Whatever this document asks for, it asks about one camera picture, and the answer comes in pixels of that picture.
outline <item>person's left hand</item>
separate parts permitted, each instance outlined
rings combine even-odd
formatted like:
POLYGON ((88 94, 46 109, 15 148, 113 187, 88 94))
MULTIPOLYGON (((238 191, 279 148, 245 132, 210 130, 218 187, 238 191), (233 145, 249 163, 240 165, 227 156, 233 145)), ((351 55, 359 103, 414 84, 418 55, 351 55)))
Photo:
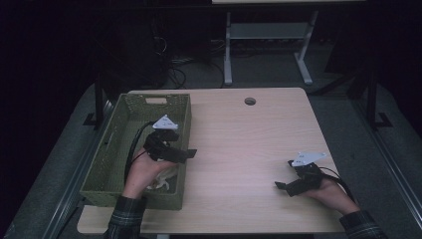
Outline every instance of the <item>person's left hand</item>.
POLYGON ((139 199, 142 191, 154 180, 154 178, 164 169, 177 165, 170 161, 154 161, 141 148, 135 155, 129 174, 127 175, 126 185, 121 194, 127 198, 139 199))

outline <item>person's right hand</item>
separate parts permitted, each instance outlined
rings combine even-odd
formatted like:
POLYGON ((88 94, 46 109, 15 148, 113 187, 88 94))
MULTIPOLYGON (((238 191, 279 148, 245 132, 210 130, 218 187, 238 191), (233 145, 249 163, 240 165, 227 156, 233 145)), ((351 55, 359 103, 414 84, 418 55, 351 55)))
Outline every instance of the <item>person's right hand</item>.
POLYGON ((337 183, 326 178, 322 180, 319 189, 306 191, 300 196, 314 198, 328 208, 337 210, 342 215, 360 211, 356 203, 347 196, 337 183))

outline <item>dark background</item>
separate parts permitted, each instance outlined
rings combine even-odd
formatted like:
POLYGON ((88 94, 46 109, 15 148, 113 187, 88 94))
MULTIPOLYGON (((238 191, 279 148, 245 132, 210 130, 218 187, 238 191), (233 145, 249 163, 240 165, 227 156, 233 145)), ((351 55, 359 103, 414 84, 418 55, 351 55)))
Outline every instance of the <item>dark background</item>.
MULTIPOLYGON (((345 73, 367 55, 376 56, 375 72, 379 82, 393 94, 404 115, 422 135, 422 28, 420 8, 414 2, 370 1, 365 11, 351 16, 347 22, 349 25, 346 25, 348 28, 340 34, 342 37, 338 39, 332 57, 333 62, 347 59, 348 64, 333 64, 330 70, 345 73)), ((98 56, 105 52, 99 48, 93 34, 102 37, 99 39, 105 40, 105 43, 114 36, 114 45, 110 48, 121 53, 121 46, 115 43, 125 39, 125 34, 108 32, 117 16, 121 15, 89 10, 89 7, 103 6, 103 1, 92 1, 90 4, 87 6, 78 1, 0 0, 0 235, 4 234, 19 209, 79 98, 103 72, 104 62, 98 61, 98 56)), ((204 16, 201 21, 192 23, 177 16, 177 22, 167 25, 169 41, 186 48, 187 42, 177 36, 187 36, 188 27, 198 34, 184 39, 191 41, 187 45, 203 49, 204 39, 214 37, 212 34, 220 34, 212 30, 215 25, 218 28, 224 25, 224 14, 220 17, 213 16, 211 21, 209 16, 204 16), (207 25, 211 31, 204 32, 206 27, 202 25, 207 25)), ((321 15, 319 19, 317 37, 331 35, 333 29, 339 30, 336 24, 330 22, 332 18, 325 17, 321 15)), ((123 21, 126 26, 123 30, 136 27, 130 24, 131 20, 123 21)), ((135 22, 139 23, 139 29, 147 31, 147 18, 137 20, 135 22)), ((136 87, 159 87, 162 79, 155 73, 162 71, 165 63, 160 59, 152 61, 155 62, 160 67, 154 68, 153 81, 158 84, 151 86, 141 81, 136 87)), ((119 84, 119 91, 133 87, 119 84)))

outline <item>gray carpet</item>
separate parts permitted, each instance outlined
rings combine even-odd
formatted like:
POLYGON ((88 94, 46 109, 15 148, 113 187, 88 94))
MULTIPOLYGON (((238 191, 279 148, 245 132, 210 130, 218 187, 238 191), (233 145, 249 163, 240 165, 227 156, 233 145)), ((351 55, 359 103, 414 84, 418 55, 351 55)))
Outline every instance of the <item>gray carpet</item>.
MULTIPOLYGON (((294 62, 292 49, 284 54, 264 52, 250 58, 234 58, 231 88, 301 87, 307 92, 319 89, 338 75, 324 73, 330 46, 312 46, 306 57, 315 83, 305 86, 294 62)), ((222 67, 223 59, 214 59, 222 67)), ((221 71, 214 65, 194 63, 180 68, 186 76, 188 89, 218 88, 223 81, 221 71)), ((348 183, 360 206, 369 210, 389 238, 422 238, 397 185, 387 170, 382 153, 374 142, 372 132, 365 126, 355 105, 345 97, 345 84, 324 97, 310 97, 325 140, 342 178, 348 183)), ((169 81, 164 89, 172 89, 169 81)), ((94 88, 81 98, 66 128, 50 154, 39 177, 15 217, 15 232, 9 238, 42 238, 57 203, 62 197, 76 164, 93 140, 92 126, 83 126, 89 113, 95 111, 94 88)), ((396 158, 412 188, 420 196, 422 141, 400 113, 392 97, 379 88, 377 108, 387 114, 394 127, 381 128, 388 148, 396 158)), ((82 212, 75 205, 68 212, 69 221, 59 238, 102 238, 80 234, 76 227, 82 212)), ((319 234, 316 238, 342 239, 344 234, 319 234)))

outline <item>metal stand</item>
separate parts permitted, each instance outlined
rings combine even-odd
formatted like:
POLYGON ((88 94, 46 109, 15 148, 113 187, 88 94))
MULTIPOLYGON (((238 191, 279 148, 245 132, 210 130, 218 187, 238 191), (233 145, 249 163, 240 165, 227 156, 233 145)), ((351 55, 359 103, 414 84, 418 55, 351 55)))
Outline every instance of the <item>metal stand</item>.
POLYGON ((310 44, 318 11, 314 11, 308 23, 232 23, 231 14, 227 13, 226 23, 226 55, 224 57, 224 83, 233 84, 230 61, 231 39, 303 39, 304 43, 295 59, 305 84, 311 85, 313 80, 304 62, 305 54, 310 44))

